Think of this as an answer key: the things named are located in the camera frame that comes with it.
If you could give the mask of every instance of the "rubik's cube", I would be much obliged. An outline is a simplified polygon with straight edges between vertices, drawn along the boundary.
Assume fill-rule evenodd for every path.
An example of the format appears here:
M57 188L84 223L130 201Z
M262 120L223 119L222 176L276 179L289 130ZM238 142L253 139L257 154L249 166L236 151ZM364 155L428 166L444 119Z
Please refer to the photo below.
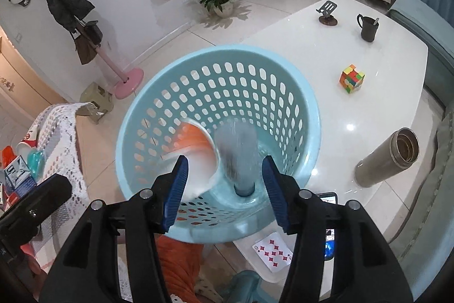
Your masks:
M358 90L364 80L364 72L358 72L355 65L349 65L340 76L339 83L344 87L347 93Z

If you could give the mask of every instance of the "white plant pot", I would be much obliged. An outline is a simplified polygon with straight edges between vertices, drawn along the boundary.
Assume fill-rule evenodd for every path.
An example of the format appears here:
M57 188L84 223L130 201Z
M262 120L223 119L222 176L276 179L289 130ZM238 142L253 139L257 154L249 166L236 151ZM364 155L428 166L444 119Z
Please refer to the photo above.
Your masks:
M222 18L230 17L233 13L233 3L226 2L226 3L222 4L221 6L222 6L222 11L219 8L214 7L214 12L216 12L216 14Z

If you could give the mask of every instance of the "smartphone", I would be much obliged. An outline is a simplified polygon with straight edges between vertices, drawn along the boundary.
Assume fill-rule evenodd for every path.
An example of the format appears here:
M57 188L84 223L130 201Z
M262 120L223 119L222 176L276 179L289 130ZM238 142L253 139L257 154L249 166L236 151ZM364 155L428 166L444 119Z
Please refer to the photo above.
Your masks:
M317 194L323 202L337 204L336 193L322 193ZM326 230L325 240L325 261L329 261L334 258L334 229Z

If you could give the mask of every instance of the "white table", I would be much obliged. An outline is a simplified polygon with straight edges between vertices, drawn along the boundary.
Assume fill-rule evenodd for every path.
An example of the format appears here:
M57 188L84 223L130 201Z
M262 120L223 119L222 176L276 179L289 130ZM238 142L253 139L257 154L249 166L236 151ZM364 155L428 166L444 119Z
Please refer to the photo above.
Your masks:
M356 199L366 205L379 185L359 187L353 175L355 165L395 130L412 124L428 48L390 18L355 0L331 0L338 6L333 16L339 23L334 27L322 25L316 9L325 1L276 22L243 43L285 57L314 90L321 116L321 148L306 188L315 193L336 192L340 204ZM373 43L360 36L356 21L359 13L380 17ZM350 64L363 71L365 79L359 91L348 94L339 78ZM235 241L255 270L270 282L284 279L288 267L271 273L251 246L274 231L280 231L293 249L295 236L283 235L276 222ZM322 294L330 289L331 284L326 284L324 281Z

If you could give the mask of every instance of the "brown bag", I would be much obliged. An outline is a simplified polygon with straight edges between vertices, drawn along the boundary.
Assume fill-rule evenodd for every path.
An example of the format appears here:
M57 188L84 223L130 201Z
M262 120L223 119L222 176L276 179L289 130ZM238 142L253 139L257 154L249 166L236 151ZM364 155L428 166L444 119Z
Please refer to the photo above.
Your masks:
M96 57L96 50L90 46L87 38L83 35L79 35L76 39L74 39L74 44L76 45L76 50L79 54L80 63L83 65L91 62Z

